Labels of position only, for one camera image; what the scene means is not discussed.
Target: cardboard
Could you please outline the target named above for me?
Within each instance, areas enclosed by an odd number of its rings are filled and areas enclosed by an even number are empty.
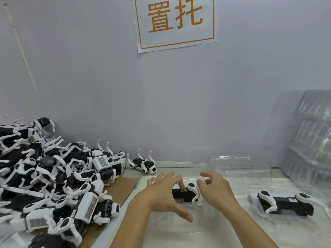
[[[113,197],[113,201],[120,205],[123,205],[127,197],[133,191],[138,178],[123,178],[119,177],[109,186],[104,187],[104,191],[107,191],[107,195]],[[89,224],[83,234],[83,240],[78,248],[89,248],[92,246],[94,241],[102,233],[105,226],[97,225],[95,223]],[[39,233],[45,232],[47,229],[36,230],[32,234],[37,235]]]

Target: orange border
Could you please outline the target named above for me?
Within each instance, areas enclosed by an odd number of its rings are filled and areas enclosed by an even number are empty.
[[[188,41],[188,42],[181,42],[181,43],[165,44],[165,45],[160,45],[160,46],[152,46],[152,47],[143,48],[142,45],[141,45],[141,37],[140,37],[140,29],[139,29],[139,18],[138,18],[138,10],[137,10],[136,0],[134,0],[134,3],[135,3],[135,6],[136,6],[136,15],[137,15],[138,32],[139,32],[139,40],[140,40],[140,49],[151,49],[151,48],[157,48],[157,47],[163,47],[163,46],[170,46],[170,45],[183,44],[183,43],[193,43],[193,42],[199,42],[199,41],[205,41],[205,40],[214,39],[214,0],[213,0],[213,37],[212,38],[200,39],[200,40],[194,40],[194,41]]]

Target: person's left hand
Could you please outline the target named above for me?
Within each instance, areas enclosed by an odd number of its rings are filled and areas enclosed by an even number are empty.
[[[135,199],[137,202],[142,202],[141,200],[146,202],[151,211],[171,211],[187,221],[193,222],[193,216],[189,211],[180,206],[172,196],[172,188],[175,184],[178,184],[181,190],[185,190],[182,176],[173,177],[174,174],[175,172],[172,171],[164,176],[164,173],[161,172],[156,179],[154,177],[148,179],[147,187],[139,192]]]

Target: hand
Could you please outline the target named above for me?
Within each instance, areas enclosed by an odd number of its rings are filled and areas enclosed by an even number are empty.
[[[150,207],[151,211],[171,211],[181,218],[193,222],[193,216],[187,209],[177,204],[172,196],[172,188],[175,184],[178,184],[181,190],[185,190],[182,176],[172,177],[174,174],[175,172],[172,171],[163,177],[164,173],[161,172],[156,179],[154,177],[148,179],[147,187],[139,192],[134,199],[136,199],[137,202],[146,202],[147,207]]]
[[[201,172],[201,176],[208,177],[206,184],[198,179],[197,184],[203,198],[215,209],[226,213],[227,210],[240,207],[233,195],[228,180],[215,172]]]

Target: paper sign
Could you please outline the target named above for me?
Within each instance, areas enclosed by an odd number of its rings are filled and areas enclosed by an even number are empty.
[[[138,52],[218,41],[216,0],[132,0]]]

